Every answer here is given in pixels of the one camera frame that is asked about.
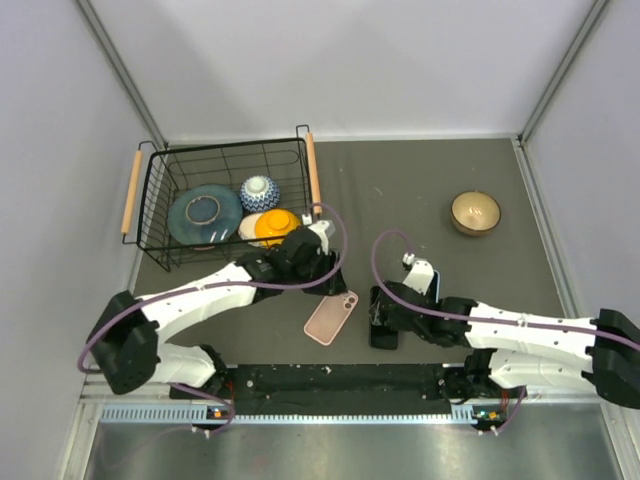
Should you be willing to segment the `black smartphone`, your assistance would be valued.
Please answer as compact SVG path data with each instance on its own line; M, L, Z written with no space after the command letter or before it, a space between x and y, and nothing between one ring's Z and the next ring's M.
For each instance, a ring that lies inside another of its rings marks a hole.
M386 325L386 296L378 286L370 289L369 346L378 350L396 350L399 334Z

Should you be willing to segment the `light blue phone case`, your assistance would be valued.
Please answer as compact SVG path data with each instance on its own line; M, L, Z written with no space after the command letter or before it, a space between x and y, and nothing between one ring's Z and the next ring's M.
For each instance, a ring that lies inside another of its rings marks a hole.
M440 289L441 289L441 275L439 271L435 270L433 280L430 285L430 292L431 292L431 298L436 303L438 303L440 300Z

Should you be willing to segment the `pink phone case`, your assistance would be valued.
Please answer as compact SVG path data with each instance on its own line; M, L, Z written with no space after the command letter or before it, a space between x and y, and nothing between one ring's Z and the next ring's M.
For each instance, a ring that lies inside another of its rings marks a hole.
M322 346L329 346L340 333L359 301L353 291L325 296L303 327L304 333Z

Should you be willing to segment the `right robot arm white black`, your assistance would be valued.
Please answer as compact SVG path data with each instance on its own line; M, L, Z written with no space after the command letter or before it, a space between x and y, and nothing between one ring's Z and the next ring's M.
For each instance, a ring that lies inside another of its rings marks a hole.
M411 332L443 348L472 349L453 398L490 396L499 388L554 387L594 392L618 406L639 406L639 329L623 313L544 317L463 297L438 298L393 281L370 290L370 345L394 350Z

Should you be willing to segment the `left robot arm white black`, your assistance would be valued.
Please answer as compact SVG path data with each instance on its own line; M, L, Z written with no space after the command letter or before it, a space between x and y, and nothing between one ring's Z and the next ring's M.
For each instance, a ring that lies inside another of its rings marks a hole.
M282 243L244 254L220 270L182 287L134 297L111 297L87 339L91 356L115 395L148 383L182 384L205 396L226 387L226 366L208 345L171 343L178 333L221 313L255 305L285 291L343 294L339 253L330 246L332 222L298 227Z

